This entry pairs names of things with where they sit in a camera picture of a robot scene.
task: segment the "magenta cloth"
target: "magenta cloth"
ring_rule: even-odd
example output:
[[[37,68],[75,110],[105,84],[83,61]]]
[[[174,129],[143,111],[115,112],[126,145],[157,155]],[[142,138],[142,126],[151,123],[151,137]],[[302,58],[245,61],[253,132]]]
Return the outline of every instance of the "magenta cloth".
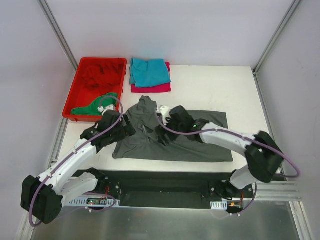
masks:
[[[165,63],[170,73],[170,62]],[[131,84],[131,92],[136,94],[157,94],[171,92],[171,83],[165,83],[159,86],[153,87],[136,87],[135,84]]]

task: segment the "green cloth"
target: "green cloth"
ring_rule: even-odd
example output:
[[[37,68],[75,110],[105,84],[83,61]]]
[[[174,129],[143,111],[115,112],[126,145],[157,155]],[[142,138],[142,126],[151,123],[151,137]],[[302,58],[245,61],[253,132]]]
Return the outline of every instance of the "green cloth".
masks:
[[[89,106],[85,107],[76,107],[71,110],[72,115],[89,115],[89,116],[101,116],[101,112],[99,112],[98,107],[100,107],[100,101],[103,99],[105,96],[113,96],[113,97],[118,97],[118,94],[114,92],[107,93],[106,95],[98,97],[96,100],[94,100]],[[112,99],[112,98],[106,98],[103,100],[101,106],[102,107],[107,107],[111,104],[116,105],[117,101]]]

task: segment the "red cloth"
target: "red cloth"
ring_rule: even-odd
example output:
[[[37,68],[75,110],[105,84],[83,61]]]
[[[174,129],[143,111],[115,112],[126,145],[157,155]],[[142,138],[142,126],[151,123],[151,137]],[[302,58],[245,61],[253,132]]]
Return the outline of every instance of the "red cloth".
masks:
[[[170,62],[165,63],[170,73]],[[157,94],[171,92],[171,83],[165,83],[159,86],[153,87],[136,87],[135,84],[131,84],[131,92],[136,94]]]
[[[82,75],[84,86],[88,89],[103,89],[112,92],[120,85],[123,70],[121,59],[104,60],[100,64],[88,66]]]

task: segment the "teal cloth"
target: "teal cloth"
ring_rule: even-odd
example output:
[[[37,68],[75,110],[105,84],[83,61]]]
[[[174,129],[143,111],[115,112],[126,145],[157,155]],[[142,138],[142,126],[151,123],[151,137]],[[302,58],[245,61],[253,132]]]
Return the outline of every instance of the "teal cloth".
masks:
[[[96,98],[89,106],[85,107],[76,107],[71,110],[72,115],[85,115],[85,116],[101,116],[101,112],[99,112],[98,107],[100,107],[100,102],[105,96],[113,96],[118,97],[118,94],[114,92],[107,93],[106,95],[99,96]],[[101,106],[108,107],[109,105],[113,104],[116,105],[117,101],[112,98],[106,98],[103,100]]]
[[[171,79],[163,59],[131,59],[130,84],[135,84],[136,88],[151,88],[167,83],[171,83]]]

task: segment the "blue folded towel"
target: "blue folded towel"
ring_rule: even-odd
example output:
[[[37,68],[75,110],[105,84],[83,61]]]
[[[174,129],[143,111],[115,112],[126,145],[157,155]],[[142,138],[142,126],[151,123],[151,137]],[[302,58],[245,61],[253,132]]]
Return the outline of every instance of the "blue folded towel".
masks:
[[[171,83],[169,71],[163,59],[144,61],[132,58],[130,75],[130,84],[135,84],[137,88],[150,88]]]

